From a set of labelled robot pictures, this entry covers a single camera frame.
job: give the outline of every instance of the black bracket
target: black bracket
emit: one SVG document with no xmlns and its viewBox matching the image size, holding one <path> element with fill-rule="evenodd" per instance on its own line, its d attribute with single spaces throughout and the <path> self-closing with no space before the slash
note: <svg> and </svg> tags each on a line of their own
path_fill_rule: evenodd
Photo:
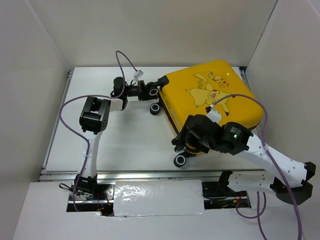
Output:
<svg viewBox="0 0 320 240">
<path fill-rule="evenodd" d="M 239 123 L 228 122 L 219 126 L 207 116 L 197 114 L 188 116 L 181 132 L 171 143 L 179 147 L 188 144 L 198 152 L 208 153 L 212 149 L 236 155 L 249 149 L 250 136 L 253 136 L 252 132 Z"/>
<path fill-rule="evenodd" d="M 88 96 L 80 115 L 80 125 L 83 132 L 97 134 L 104 131 L 108 124 L 111 100 Z"/>
<path fill-rule="evenodd" d="M 128 103 L 128 97 L 138 97 L 139 101 L 148 101 L 153 99 L 158 99 L 158 92 L 163 88 L 164 85 L 168 84 L 169 80 L 166 76 L 159 78 L 155 82 L 149 82 L 145 84 L 143 80 L 138 80 L 137 84 L 128 85 L 125 83 L 124 78 L 119 76 L 113 80 L 113 91 L 111 93 L 112 97 L 119 96 L 118 98 L 123 100 L 122 110 L 124 110 Z"/>
</svg>

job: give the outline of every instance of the white wall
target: white wall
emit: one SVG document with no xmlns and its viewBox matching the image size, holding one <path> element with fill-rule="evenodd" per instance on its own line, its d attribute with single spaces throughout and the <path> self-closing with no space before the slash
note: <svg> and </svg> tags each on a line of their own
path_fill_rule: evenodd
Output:
<svg viewBox="0 0 320 240">
<path fill-rule="evenodd" d="M 276 0 L 30 0 L 73 66 L 247 66 Z"/>
<path fill-rule="evenodd" d="M 23 0 L 0 1 L 0 239 L 12 239 L 49 143 L 67 71 Z"/>
<path fill-rule="evenodd" d="M 249 63 L 251 90 L 269 113 L 266 139 L 320 167 L 320 15 L 309 0 L 279 0 Z M 319 239 L 320 170 L 301 205 L 305 240 Z"/>
</svg>

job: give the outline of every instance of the white table surface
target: white table surface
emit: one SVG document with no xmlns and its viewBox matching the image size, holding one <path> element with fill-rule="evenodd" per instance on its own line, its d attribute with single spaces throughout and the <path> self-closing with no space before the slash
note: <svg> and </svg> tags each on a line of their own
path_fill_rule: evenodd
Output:
<svg viewBox="0 0 320 240">
<path fill-rule="evenodd" d="M 184 67 L 138 67 L 144 72 L 146 83 L 156 81 L 165 74 Z M 233 70 L 239 75 L 237 67 Z M 130 83 L 134 71 L 124 67 Z M 119 67 L 76 67 L 66 95 L 66 101 L 81 95 L 107 95 L 113 90 L 113 79 L 121 76 Z M 178 170 L 251 170 L 257 165 L 230 154 L 211 151 L 177 168 L 173 159 L 177 155 L 171 140 L 175 133 L 163 110 L 157 116 L 150 114 L 155 100 L 138 101 L 128 98 L 124 111 L 111 112 L 108 126 L 103 132 L 97 157 L 98 171 L 178 171 Z M 67 105 L 62 113 L 65 121 L 82 132 L 79 117 L 85 103 L 79 99 Z M 71 172 L 81 167 L 84 140 L 59 123 L 46 165 L 47 172 Z"/>
<path fill-rule="evenodd" d="M 103 217 L 97 212 L 66 212 L 68 196 L 69 192 L 60 189 L 57 182 L 31 183 L 13 240 L 263 239 L 257 220 L 244 219 L 235 209 L 213 209 L 198 215 Z M 249 208 L 240 210 L 252 216 L 256 212 Z M 261 224 L 269 240 L 297 239 L 292 206 L 267 208 Z"/>
</svg>

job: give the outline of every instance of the purple cable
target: purple cable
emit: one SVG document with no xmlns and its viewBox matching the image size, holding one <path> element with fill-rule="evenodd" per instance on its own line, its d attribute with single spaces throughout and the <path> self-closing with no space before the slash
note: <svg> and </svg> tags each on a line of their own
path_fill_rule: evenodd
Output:
<svg viewBox="0 0 320 240">
<path fill-rule="evenodd" d="M 261 212 L 259 213 L 259 216 L 261 216 L 261 215 L 265 212 L 266 207 L 267 207 L 267 197 L 266 197 L 266 194 L 265 194 L 265 193 L 263 193 L 263 199 L 264 199 L 264 204 L 263 204 L 263 208 L 262 208 Z M 247 201 L 247 199 L 243 199 L 243 200 L 239 201 L 239 202 L 236 204 L 236 206 L 235 206 L 236 212 L 237 212 L 241 217 L 243 217 L 243 218 L 245 218 L 245 219 L 256 219 L 256 218 L 258 218 L 258 215 L 255 215 L 255 216 L 246 216 L 246 215 L 243 215 L 243 214 L 239 211 L 239 205 L 240 205 L 242 202 L 244 202 L 244 201 Z"/>
<path fill-rule="evenodd" d="M 87 164 L 87 161 L 88 161 L 88 154 L 89 154 L 89 149 L 90 149 L 90 142 L 89 142 L 89 140 L 88 140 L 85 136 L 83 136 L 83 135 L 81 135 L 80 133 L 78 133 L 77 131 L 73 130 L 73 129 L 63 120 L 63 118 L 62 118 L 62 110 L 64 109 L 64 107 L 65 107 L 67 104 L 69 104 L 69 103 L 71 103 L 71 102 L 73 102 L 73 101 L 75 101 L 75 100 L 83 99 L 83 98 L 87 98 L 87 97 L 97 97 L 97 98 L 107 98 L 107 99 L 117 99 L 117 98 L 119 98 L 119 97 L 124 93 L 124 91 L 125 91 L 126 79 L 125 79 L 124 70 L 123 70 L 122 65 L 121 65 L 121 63 L 120 63 L 120 61 L 119 61 L 118 54 L 122 54 L 122 55 L 129 61 L 129 63 L 130 63 L 131 66 L 133 67 L 133 69 L 134 69 L 135 71 L 137 71 L 137 69 L 135 68 L 135 66 L 133 65 L 133 63 L 129 60 L 129 58 L 128 58 L 123 52 L 118 51 L 118 50 L 115 52 L 115 57 L 116 57 L 116 60 L 117 60 L 117 62 L 118 62 L 118 64 L 119 64 L 119 67 L 120 67 L 120 70 L 121 70 L 121 73 L 122 73 L 122 77 L 123 77 L 123 88 L 122 88 L 121 93 L 120 93 L 118 96 L 115 96 L 115 97 L 110 97 L 110 96 L 105 96 L 105 95 L 83 95 L 83 96 L 78 96 L 78 97 L 75 97 L 75 98 L 73 98 L 73 99 L 65 102 L 64 104 L 62 104 L 62 106 L 60 107 L 59 112 L 58 112 L 59 120 L 62 122 L 62 124 L 63 124 L 67 129 L 69 129 L 71 132 L 73 132 L 74 134 L 78 135 L 80 138 L 84 139 L 84 140 L 86 141 L 87 145 L 88 145 L 88 146 L 87 146 L 87 149 L 86 149 L 86 153 L 85 153 L 86 157 L 85 157 L 85 159 L 84 159 L 84 161 L 83 161 L 83 165 L 82 165 L 81 171 L 80 171 L 80 173 L 79 173 L 79 177 L 76 179 L 76 181 L 75 181 L 75 183 L 74 183 L 74 186 L 73 186 L 73 191 L 72 191 L 73 206 L 74 206 L 74 209 L 75 209 L 76 212 L 78 212 L 78 208 L 77 208 L 77 206 L 76 206 L 76 200 L 75 200 L 75 199 L 76 199 L 76 189 L 77 189 L 77 186 L 78 186 L 80 177 L 81 177 L 82 174 L 84 173 L 84 170 L 85 170 L 85 167 L 86 167 L 86 164 Z"/>
<path fill-rule="evenodd" d="M 268 113 L 267 113 L 267 110 L 266 110 L 265 106 L 263 106 L 263 104 L 261 102 L 259 102 L 258 100 L 254 99 L 253 97 L 250 97 L 250 96 L 247 96 L 247 95 L 244 95 L 244 94 L 239 94 L 239 93 L 230 94 L 228 96 L 224 96 L 224 97 L 222 97 L 221 99 L 219 99 L 218 101 L 216 101 L 215 103 L 213 103 L 210 106 L 213 108 L 219 102 L 221 102 L 221 101 L 223 101 L 223 100 L 225 100 L 227 98 L 230 98 L 230 97 L 244 97 L 244 98 L 250 99 L 250 100 L 254 101 L 255 103 L 257 103 L 263 109 L 265 117 L 264 117 L 263 129 L 262 129 L 261 143 L 262 143 L 262 146 L 265 147 L 266 146 L 265 133 L 266 133 L 266 127 L 267 127 L 267 123 L 268 123 Z M 288 182 L 286 176 L 282 172 L 281 168 L 277 164 L 276 160 L 274 159 L 274 157 L 272 156 L 270 151 L 266 150 L 265 152 L 269 156 L 269 158 L 271 159 L 272 163 L 274 164 L 274 166 L 277 169 L 277 171 L 279 172 L 279 174 L 281 175 L 281 177 L 282 177 L 282 179 L 284 181 L 284 184 L 285 184 L 286 188 L 288 189 L 290 198 L 292 200 L 293 209 L 294 209 L 294 212 L 295 212 L 295 215 L 296 215 L 297 224 L 298 224 L 298 240 L 301 240 L 302 239 L 302 223 L 301 223 L 301 217 L 300 217 L 300 213 L 299 213 L 298 204 L 297 204 L 296 198 L 294 196 L 294 193 L 292 192 L 292 189 L 290 188 L 290 185 L 289 185 L 289 182 Z M 260 196 L 258 196 L 257 205 L 260 206 Z M 262 230 L 262 226 L 261 226 L 261 222 L 260 222 L 260 215 L 261 214 L 259 214 L 259 207 L 258 207 L 257 208 L 258 225 L 259 225 L 259 229 L 260 229 L 260 232 L 261 232 L 262 236 L 266 240 L 266 236 L 265 236 L 265 234 L 264 234 L 264 232 Z"/>
<path fill-rule="evenodd" d="M 260 221 L 261 214 L 259 214 L 259 210 L 260 210 L 260 194 L 257 191 L 256 192 L 256 218 L 258 220 L 259 230 L 260 230 L 260 233 L 261 233 L 263 239 L 268 240 L 265 233 L 264 233 L 264 230 L 262 229 L 262 225 L 261 225 L 261 221 Z"/>
</svg>

